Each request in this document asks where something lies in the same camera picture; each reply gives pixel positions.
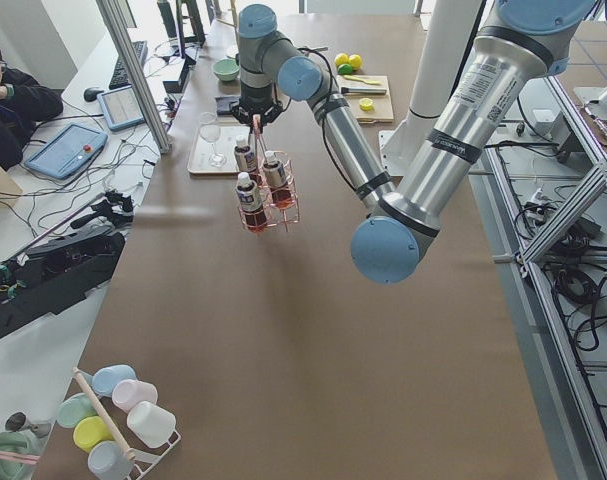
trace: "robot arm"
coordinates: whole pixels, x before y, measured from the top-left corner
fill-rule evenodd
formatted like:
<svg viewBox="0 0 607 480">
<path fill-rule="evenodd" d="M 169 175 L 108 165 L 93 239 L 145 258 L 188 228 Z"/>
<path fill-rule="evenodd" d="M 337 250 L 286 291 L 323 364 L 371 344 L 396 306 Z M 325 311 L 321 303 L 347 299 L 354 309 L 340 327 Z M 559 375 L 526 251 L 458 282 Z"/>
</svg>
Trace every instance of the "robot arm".
<svg viewBox="0 0 607 480">
<path fill-rule="evenodd" d="M 565 70 L 570 40 L 593 3 L 497 0 L 474 41 L 474 62 L 396 190 L 329 73 L 276 30 L 274 13 L 262 5 L 239 16 L 240 110 L 260 113 L 265 123 L 276 118 L 273 81 L 308 102 L 371 212 L 352 239 L 354 263 L 376 282 L 398 282 L 425 256 L 441 211 L 525 83 Z"/>
</svg>

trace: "bowl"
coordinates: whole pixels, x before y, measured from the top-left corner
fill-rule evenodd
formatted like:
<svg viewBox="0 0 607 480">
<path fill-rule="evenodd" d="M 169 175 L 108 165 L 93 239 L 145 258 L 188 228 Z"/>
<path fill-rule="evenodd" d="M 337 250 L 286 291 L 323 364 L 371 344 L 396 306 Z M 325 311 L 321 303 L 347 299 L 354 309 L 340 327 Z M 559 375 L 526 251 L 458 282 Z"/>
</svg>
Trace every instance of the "bowl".
<svg viewBox="0 0 607 480">
<path fill-rule="evenodd" d="M 239 66 L 236 60 L 224 58 L 212 65 L 212 71 L 222 82 L 231 82 L 239 75 Z"/>
</svg>

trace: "wooden cutting board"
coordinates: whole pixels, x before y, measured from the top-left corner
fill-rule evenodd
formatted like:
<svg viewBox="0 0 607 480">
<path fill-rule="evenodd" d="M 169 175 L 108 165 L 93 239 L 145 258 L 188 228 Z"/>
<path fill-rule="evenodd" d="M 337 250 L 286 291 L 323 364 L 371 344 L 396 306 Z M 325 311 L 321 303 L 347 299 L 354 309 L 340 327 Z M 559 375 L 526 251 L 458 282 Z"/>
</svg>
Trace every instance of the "wooden cutting board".
<svg viewBox="0 0 607 480">
<path fill-rule="evenodd" d="M 346 80 L 341 75 L 336 76 L 336 81 L 341 87 L 355 87 L 355 88 L 385 88 L 387 93 L 385 95 L 345 95 L 347 103 L 350 105 L 350 110 L 359 121 L 359 123 L 374 123 L 374 122 L 393 122 L 394 112 L 392 111 L 392 97 L 390 96 L 390 86 L 387 81 L 386 75 L 355 75 L 357 77 L 365 78 L 367 80 L 378 80 L 381 85 L 366 85 L 363 82 L 357 82 L 355 80 Z M 359 107 L 359 100 L 362 98 L 371 98 L 374 101 L 374 110 L 364 112 Z"/>
</svg>

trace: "person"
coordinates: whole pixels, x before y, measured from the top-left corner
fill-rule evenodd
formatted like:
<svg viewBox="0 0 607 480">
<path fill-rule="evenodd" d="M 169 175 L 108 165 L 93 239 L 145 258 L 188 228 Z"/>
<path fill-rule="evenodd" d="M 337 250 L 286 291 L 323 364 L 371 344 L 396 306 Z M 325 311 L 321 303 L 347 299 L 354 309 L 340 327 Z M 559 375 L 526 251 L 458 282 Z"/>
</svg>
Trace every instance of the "person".
<svg viewBox="0 0 607 480">
<path fill-rule="evenodd" d="M 61 97 L 27 73 L 7 68 L 0 49 L 0 166 L 4 170 L 23 159 L 35 122 L 51 120 L 62 111 Z"/>
</svg>

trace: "mug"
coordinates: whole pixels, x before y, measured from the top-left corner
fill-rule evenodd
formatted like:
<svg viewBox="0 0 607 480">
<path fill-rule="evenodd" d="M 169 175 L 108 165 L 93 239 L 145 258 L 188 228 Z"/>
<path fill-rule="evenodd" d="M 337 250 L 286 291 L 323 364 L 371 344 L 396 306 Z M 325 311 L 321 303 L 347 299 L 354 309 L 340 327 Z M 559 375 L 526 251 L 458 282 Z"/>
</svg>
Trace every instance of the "mug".
<svg viewBox="0 0 607 480">
<path fill-rule="evenodd" d="M 98 443 L 87 457 L 87 467 L 100 480 L 123 480 L 134 467 L 118 445 L 111 441 Z"/>
<path fill-rule="evenodd" d="M 74 439 L 74 444 L 87 453 L 90 453 L 98 443 L 105 440 L 114 440 L 107 425 L 105 425 L 105 422 L 99 416 L 87 417 L 81 420 L 74 427 L 72 438 Z"/>
<path fill-rule="evenodd" d="M 90 399 L 84 393 L 77 393 L 59 405 L 56 421 L 63 428 L 74 428 L 84 418 L 95 415 Z"/>
<path fill-rule="evenodd" d="M 137 403 L 127 414 L 127 426 L 150 448 L 166 443 L 176 427 L 174 414 L 151 402 Z"/>
<path fill-rule="evenodd" d="M 103 367 L 92 378 L 92 390 L 97 395 L 111 397 L 114 387 L 126 379 L 136 380 L 136 373 L 129 365 L 112 365 Z"/>
<path fill-rule="evenodd" d="M 112 402 L 125 413 L 143 400 L 156 403 L 158 398 L 159 394 L 154 385 L 130 378 L 119 382 L 112 391 Z"/>
</svg>

